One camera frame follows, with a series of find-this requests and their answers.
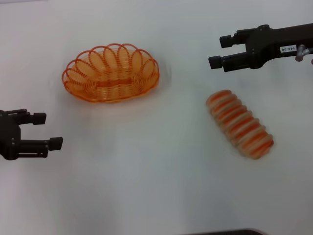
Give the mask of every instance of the basket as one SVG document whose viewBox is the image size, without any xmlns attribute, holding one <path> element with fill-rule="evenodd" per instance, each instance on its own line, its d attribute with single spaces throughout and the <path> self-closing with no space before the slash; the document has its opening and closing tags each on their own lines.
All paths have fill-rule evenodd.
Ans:
<svg viewBox="0 0 313 235">
<path fill-rule="evenodd" d="M 113 103 L 146 95 L 158 85 L 158 63 L 131 44 L 110 44 L 80 53 L 62 75 L 65 89 L 89 101 Z"/>
</svg>

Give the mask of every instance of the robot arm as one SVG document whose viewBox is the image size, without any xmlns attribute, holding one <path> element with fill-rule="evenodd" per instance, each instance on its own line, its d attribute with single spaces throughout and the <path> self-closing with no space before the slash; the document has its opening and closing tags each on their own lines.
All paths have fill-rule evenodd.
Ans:
<svg viewBox="0 0 313 235">
<path fill-rule="evenodd" d="M 224 68 L 225 72 L 240 69 L 258 69 L 275 58 L 303 56 L 313 53 L 313 23 L 289 28 L 272 29 L 269 25 L 238 30 L 234 36 L 220 38 L 222 48 L 245 44 L 246 52 L 209 58 L 211 69 Z"/>
<path fill-rule="evenodd" d="M 0 154 L 7 160 L 17 158 L 46 158 L 48 151 L 60 150 L 62 137 L 50 138 L 46 141 L 21 140 L 19 125 L 45 123 L 45 113 L 31 115 L 26 109 L 2 111 L 0 110 Z"/>
</svg>

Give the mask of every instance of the white label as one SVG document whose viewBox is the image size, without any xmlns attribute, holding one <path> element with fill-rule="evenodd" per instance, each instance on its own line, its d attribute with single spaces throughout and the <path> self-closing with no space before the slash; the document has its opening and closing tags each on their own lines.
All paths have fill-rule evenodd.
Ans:
<svg viewBox="0 0 313 235">
<path fill-rule="evenodd" d="M 280 47 L 280 53 L 291 52 L 291 51 L 297 51 L 297 45 Z"/>
</svg>

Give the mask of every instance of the orange and white striped object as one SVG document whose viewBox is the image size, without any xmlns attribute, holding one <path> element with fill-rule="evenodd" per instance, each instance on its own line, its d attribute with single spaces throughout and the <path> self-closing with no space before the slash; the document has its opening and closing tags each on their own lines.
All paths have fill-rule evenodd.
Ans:
<svg viewBox="0 0 313 235">
<path fill-rule="evenodd" d="M 212 94 L 206 105 L 220 129 L 244 156 L 259 159 L 269 152 L 273 136 L 230 90 Z"/>
</svg>

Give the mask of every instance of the black object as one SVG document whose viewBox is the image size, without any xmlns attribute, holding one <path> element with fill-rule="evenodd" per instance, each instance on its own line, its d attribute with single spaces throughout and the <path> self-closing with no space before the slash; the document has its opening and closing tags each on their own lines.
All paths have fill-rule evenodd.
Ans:
<svg viewBox="0 0 313 235">
<path fill-rule="evenodd" d="M 21 140 L 19 125 L 45 123 L 45 113 L 31 115 L 26 109 L 0 110 L 0 154 L 7 160 L 17 158 L 46 158 L 48 151 L 60 150 L 62 137 L 50 138 L 46 141 Z"/>
<path fill-rule="evenodd" d="M 238 30 L 233 37 L 221 37 L 220 42 L 222 48 L 245 44 L 246 52 L 210 57 L 211 69 L 223 67 L 225 72 L 258 69 L 271 59 L 296 56 L 300 45 L 313 47 L 313 23 L 281 29 L 272 29 L 265 24 L 258 28 Z"/>
<path fill-rule="evenodd" d="M 208 234 L 193 234 L 193 235 L 262 235 L 262 234 L 253 230 L 236 230 L 236 231 L 215 232 L 215 233 L 208 233 Z"/>
</svg>

